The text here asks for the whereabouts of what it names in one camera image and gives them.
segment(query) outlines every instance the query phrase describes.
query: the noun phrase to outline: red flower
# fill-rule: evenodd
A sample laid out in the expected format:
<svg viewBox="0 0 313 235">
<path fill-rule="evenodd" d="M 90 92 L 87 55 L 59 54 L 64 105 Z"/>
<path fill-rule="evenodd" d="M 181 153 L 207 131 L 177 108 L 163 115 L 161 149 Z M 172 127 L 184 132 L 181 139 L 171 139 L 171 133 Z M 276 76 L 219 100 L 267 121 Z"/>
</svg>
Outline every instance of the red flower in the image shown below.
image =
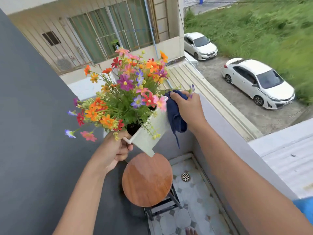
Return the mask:
<svg viewBox="0 0 313 235">
<path fill-rule="evenodd" d="M 78 125 L 79 125 L 80 127 L 81 127 L 83 124 L 85 124 L 85 123 L 84 123 L 84 117 L 83 117 L 83 114 L 82 114 L 82 113 L 78 113 L 76 119 L 77 119 L 77 123 L 78 123 Z"/>
<path fill-rule="evenodd" d="M 149 93 L 149 96 L 143 95 L 144 99 L 142 99 L 143 102 L 146 103 L 146 106 L 152 106 L 153 108 L 156 106 L 156 104 L 153 102 L 153 94 Z"/>
<path fill-rule="evenodd" d="M 117 68 L 121 62 L 122 62 L 122 60 L 118 60 L 118 57 L 116 57 L 115 59 L 113 59 L 113 63 L 111 63 L 111 67 Z"/>
<path fill-rule="evenodd" d="M 110 72 L 112 72 L 112 68 L 107 68 L 106 70 L 102 71 L 102 73 L 106 73 L 106 74 L 109 74 Z"/>
<path fill-rule="evenodd" d="M 124 124 L 123 124 L 123 121 L 122 120 L 119 120 L 118 121 L 118 126 L 117 128 L 115 128 L 114 130 L 117 131 L 117 130 L 122 130 L 122 128 L 124 127 Z"/>
</svg>

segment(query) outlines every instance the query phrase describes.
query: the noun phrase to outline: white planter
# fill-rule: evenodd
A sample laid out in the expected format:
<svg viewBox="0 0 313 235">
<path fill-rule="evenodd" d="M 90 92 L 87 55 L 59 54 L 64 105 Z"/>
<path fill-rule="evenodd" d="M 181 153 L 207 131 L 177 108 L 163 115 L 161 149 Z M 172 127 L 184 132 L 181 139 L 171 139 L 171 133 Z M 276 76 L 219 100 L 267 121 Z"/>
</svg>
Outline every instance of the white planter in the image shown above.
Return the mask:
<svg viewBox="0 0 313 235">
<path fill-rule="evenodd" d="M 134 144 L 139 147 L 143 152 L 148 154 L 150 157 L 154 155 L 152 148 L 157 144 L 163 134 L 171 128 L 170 123 L 167 118 L 167 111 L 161 111 L 156 109 L 156 117 L 150 116 L 148 121 L 151 123 L 150 132 L 156 131 L 161 136 L 159 138 L 153 139 L 153 136 L 143 127 L 141 127 L 130 139 L 123 138 L 128 144 Z"/>
</svg>

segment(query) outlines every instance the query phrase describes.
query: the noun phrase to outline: floor drain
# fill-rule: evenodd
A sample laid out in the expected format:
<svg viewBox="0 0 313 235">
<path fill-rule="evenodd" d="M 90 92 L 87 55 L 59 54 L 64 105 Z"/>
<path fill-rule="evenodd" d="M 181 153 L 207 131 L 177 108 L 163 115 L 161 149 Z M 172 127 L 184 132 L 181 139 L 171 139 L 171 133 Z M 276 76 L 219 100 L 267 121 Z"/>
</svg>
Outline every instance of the floor drain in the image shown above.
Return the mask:
<svg viewBox="0 0 313 235">
<path fill-rule="evenodd" d="M 182 174 L 182 181 L 184 181 L 184 182 L 188 182 L 188 181 L 190 181 L 190 175 L 188 174 L 188 173 L 183 173 Z"/>
</svg>

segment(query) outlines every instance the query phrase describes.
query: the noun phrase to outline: pink flower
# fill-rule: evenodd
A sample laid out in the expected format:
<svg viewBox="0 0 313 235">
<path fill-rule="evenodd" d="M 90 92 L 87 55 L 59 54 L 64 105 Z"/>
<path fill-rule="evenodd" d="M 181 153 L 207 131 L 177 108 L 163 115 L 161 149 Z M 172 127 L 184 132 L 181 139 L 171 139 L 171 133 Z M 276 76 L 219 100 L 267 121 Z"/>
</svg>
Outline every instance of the pink flower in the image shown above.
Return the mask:
<svg viewBox="0 0 313 235">
<path fill-rule="evenodd" d="M 135 59 L 135 60 L 139 61 L 139 57 L 138 57 L 138 56 L 131 55 L 131 54 L 129 54 L 129 53 L 127 53 L 126 55 L 127 55 L 127 57 L 129 57 L 130 59 Z"/>
<path fill-rule="evenodd" d="M 149 89 L 146 87 L 143 89 L 137 89 L 136 90 L 136 93 L 140 93 L 141 95 L 144 95 L 146 92 L 151 92 L 151 91 L 149 91 Z"/>
<path fill-rule="evenodd" d="M 131 73 L 134 73 L 136 71 L 136 69 L 131 67 L 131 64 L 126 64 L 125 68 L 123 69 L 123 74 L 130 76 Z"/>
<path fill-rule="evenodd" d="M 125 55 L 129 52 L 128 49 L 124 49 L 122 47 L 120 47 L 118 50 L 115 50 L 116 53 L 119 53 L 120 56 Z"/>
<path fill-rule="evenodd" d="M 162 95 L 160 98 L 157 95 L 153 96 L 153 102 L 156 104 L 157 108 L 160 108 L 161 111 L 166 111 L 166 101 L 168 97 Z"/>
<path fill-rule="evenodd" d="M 97 138 L 92 134 L 92 132 L 88 132 L 88 131 L 83 131 L 80 132 L 80 134 L 86 139 L 86 141 L 91 140 L 92 142 L 95 142 L 97 140 Z"/>
</svg>

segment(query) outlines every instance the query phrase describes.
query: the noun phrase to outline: stool leg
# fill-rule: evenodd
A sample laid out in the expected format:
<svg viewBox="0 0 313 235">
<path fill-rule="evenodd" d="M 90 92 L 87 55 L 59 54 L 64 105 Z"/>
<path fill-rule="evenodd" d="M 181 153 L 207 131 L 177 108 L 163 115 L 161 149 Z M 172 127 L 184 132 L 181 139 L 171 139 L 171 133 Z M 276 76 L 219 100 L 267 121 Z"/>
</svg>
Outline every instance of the stool leg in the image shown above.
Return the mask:
<svg viewBox="0 0 313 235">
<path fill-rule="evenodd" d="M 177 206 L 182 209 L 182 205 L 179 203 L 179 201 L 175 198 L 175 196 L 172 194 L 172 192 L 170 191 L 168 193 L 168 196 L 171 198 L 171 200 L 174 201 L 175 204 L 177 204 Z"/>
<path fill-rule="evenodd" d="M 148 218 L 149 218 L 151 221 L 153 221 L 151 209 L 150 209 L 150 208 L 144 208 L 144 209 L 145 209 L 145 211 L 146 211 L 146 213 L 147 213 L 147 215 L 148 215 Z"/>
</svg>

